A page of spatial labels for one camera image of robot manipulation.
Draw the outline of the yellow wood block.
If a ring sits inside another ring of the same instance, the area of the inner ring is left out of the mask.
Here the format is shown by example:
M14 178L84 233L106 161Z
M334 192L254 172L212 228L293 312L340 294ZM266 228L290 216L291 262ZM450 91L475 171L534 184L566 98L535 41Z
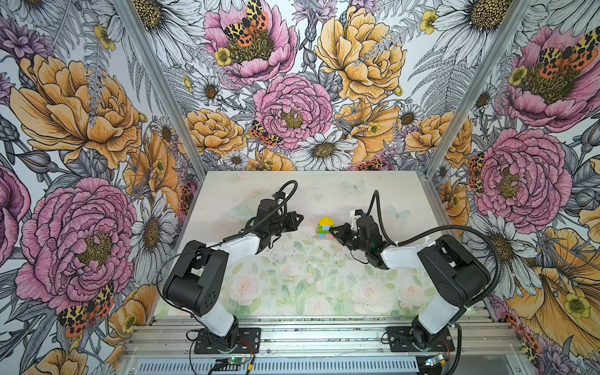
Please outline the yellow wood block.
M319 221L319 226L330 226L330 228L334 225L334 220L330 217L323 217Z

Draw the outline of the right corner aluminium post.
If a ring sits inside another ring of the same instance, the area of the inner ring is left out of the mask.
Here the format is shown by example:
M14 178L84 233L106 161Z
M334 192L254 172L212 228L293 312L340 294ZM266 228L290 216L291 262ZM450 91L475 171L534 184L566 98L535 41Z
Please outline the right corner aluminium post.
M486 80L491 76L492 70L496 67L507 46L513 41L517 29L522 24L532 3L533 1L530 0L513 1L509 7L505 19L500 24L498 34L492 39L489 51L482 55L481 64L467 86L465 95L462 97L445 134L442 136L440 143L434 150L424 170L424 176L427 179L431 180L433 178L439 164L445 159L447 152L453 145L455 137L462 129L478 94L485 86Z

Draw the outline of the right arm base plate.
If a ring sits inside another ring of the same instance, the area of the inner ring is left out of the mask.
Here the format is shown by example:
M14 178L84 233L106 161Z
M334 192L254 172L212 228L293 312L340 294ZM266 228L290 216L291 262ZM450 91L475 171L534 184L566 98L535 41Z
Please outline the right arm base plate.
M430 334L425 329L392 326L386 328L386 336L393 353L451 353L456 350L448 328Z

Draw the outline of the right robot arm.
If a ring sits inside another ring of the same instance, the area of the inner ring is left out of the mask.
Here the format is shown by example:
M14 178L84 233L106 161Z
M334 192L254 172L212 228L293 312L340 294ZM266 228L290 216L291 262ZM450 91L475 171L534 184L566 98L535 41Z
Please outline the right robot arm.
M403 242L384 238L384 231L371 216L356 215L352 223L331 227L336 241L350 251L365 255L367 264L380 270L424 270L435 288L427 307L411 323L406 334L396 334L399 342L413 351L430 351L448 330L480 301L497 281L489 270L456 237L443 231L462 231L489 241L485 234L471 227L444 225L417 234Z

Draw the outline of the corner aluminium post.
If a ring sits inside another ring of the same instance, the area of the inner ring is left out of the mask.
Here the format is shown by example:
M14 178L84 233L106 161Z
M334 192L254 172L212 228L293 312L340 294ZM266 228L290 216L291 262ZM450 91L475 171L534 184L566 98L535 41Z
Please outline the corner aluminium post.
M478 94L485 86L486 80L491 76L492 70L496 67L507 46L513 41L517 29L522 24L532 3L533 1L530 0L513 1L509 7L505 19L500 24L498 34L492 39L489 51L482 55L481 64L467 86L465 95L462 97L445 134L442 136L440 143L434 150L424 170L424 176L427 179L431 180L433 178L439 164L445 159L447 152L453 145L455 137L462 129Z
M197 146L192 139L188 126L184 122L183 113L178 106L177 100L173 96L173 92L164 75L159 59L153 51L153 44L145 34L145 29L134 8L134 4L131 1L117 1L115 7L124 23L125 30L135 46L136 53L148 73L150 81L157 90L157 94L159 95L168 116L172 120L173 126L181 139L182 145L194 167L195 173L198 176L200 183L203 183L207 173L206 166L198 153Z

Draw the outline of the aluminium rail frame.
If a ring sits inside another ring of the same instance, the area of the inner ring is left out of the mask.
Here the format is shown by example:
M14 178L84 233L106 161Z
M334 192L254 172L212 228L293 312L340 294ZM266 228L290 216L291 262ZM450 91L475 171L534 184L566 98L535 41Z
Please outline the aluminium rail frame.
M259 355L283 356L383 356L389 327L407 327L412 317L246 317L241 328L259 328ZM466 356L516 355L520 353L514 331L507 323L495 323L485 311L467 316L462 327L462 353ZM198 323L185 317L159 317L135 330L126 348L126 359L182 358L189 353L191 330Z

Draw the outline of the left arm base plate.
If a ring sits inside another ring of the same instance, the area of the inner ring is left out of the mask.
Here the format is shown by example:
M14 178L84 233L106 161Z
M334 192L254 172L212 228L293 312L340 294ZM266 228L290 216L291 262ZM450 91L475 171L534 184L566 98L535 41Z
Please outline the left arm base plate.
M196 355L258 354L262 331L260 328L237 328L227 336L219 337L201 329L193 340Z

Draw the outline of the vented metal grille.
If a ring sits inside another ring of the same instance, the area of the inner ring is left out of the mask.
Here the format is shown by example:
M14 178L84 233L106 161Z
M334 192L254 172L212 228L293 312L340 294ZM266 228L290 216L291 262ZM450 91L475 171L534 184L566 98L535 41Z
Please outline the vented metal grille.
M248 362L214 369L214 359L144 360L130 374L244 374ZM416 374L414 356L259 358L252 374Z

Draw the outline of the left corner aluminium post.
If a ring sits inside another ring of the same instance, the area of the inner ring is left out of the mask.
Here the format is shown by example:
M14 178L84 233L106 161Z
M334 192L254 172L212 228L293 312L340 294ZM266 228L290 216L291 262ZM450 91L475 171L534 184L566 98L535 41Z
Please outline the left corner aluminium post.
M173 92L164 75L159 59L153 51L153 44L145 34L145 29L134 8L134 4L131 1L117 1L115 7L124 23L125 30L135 46L136 53L148 73L150 81L157 90L157 94L159 95L168 116L172 120L173 126L181 139L182 145L194 167L195 173L198 176L200 183L203 183L207 173L206 166L198 153L197 146L192 139L188 126L184 122L183 113L178 106L177 100L173 96Z

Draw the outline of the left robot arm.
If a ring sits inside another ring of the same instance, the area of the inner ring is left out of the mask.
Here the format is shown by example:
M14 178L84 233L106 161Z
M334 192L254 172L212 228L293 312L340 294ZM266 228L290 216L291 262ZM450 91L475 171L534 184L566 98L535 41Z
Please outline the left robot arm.
M220 302L227 268L258 255L282 234L297 231L303 220L302 214L287 210L283 198L261 200L256 216L239 233L215 244L188 242L162 283L162 297L201 323L198 337L203 344L222 353L236 350L242 343L239 321Z

